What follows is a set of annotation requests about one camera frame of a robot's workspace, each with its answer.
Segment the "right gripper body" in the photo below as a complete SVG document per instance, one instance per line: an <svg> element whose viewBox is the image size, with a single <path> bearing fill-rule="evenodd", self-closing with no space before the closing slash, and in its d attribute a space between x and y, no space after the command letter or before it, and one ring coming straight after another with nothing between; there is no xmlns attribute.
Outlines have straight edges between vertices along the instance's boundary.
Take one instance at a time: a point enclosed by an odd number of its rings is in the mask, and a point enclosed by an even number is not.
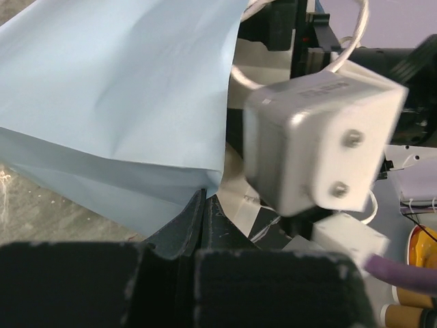
<svg viewBox="0 0 437 328"><path fill-rule="evenodd" d="M260 85L318 72L341 50L329 20L319 1L250 1L235 66Z"/></svg>

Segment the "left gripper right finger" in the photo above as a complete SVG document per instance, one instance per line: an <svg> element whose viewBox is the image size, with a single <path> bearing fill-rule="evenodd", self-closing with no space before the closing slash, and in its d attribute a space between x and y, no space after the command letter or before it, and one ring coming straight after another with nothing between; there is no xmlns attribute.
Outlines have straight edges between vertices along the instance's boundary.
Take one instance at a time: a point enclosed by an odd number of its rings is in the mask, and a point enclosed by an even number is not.
<svg viewBox="0 0 437 328"><path fill-rule="evenodd" d="M195 255L195 327L375 327L361 274L339 253L223 248L212 223L220 204L204 202Z"/></svg>

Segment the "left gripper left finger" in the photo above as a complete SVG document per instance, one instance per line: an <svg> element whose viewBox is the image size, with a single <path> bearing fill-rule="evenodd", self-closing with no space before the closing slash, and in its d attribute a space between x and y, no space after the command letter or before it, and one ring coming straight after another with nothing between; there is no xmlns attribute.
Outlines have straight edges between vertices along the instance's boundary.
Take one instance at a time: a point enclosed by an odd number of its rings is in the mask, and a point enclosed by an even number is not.
<svg viewBox="0 0 437 328"><path fill-rule="evenodd" d="M2 327L190 327L205 191L142 242L1 246Z"/></svg>

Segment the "light blue paper bag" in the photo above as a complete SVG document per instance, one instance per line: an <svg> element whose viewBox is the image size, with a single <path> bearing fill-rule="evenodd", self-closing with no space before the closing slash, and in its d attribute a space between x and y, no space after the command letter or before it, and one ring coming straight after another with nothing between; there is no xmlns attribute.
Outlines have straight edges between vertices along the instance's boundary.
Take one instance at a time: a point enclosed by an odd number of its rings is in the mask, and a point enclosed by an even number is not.
<svg viewBox="0 0 437 328"><path fill-rule="evenodd" d="M149 236L217 191L228 109L289 77L243 1L36 1L1 26L1 238L97 213Z"/></svg>

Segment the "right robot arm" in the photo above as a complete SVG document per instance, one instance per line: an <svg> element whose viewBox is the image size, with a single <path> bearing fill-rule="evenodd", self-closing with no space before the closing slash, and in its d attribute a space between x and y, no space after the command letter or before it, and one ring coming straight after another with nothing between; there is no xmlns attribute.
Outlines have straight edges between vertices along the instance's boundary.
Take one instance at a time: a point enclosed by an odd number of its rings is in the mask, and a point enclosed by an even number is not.
<svg viewBox="0 0 437 328"><path fill-rule="evenodd" d="M293 79L325 68L331 55L342 52L330 27L330 16L304 10L306 1L273 1L244 21L238 37L261 42L268 51L290 51L288 77ZM436 147L436 35L414 49L356 47L350 61L408 88L391 143Z"/></svg>

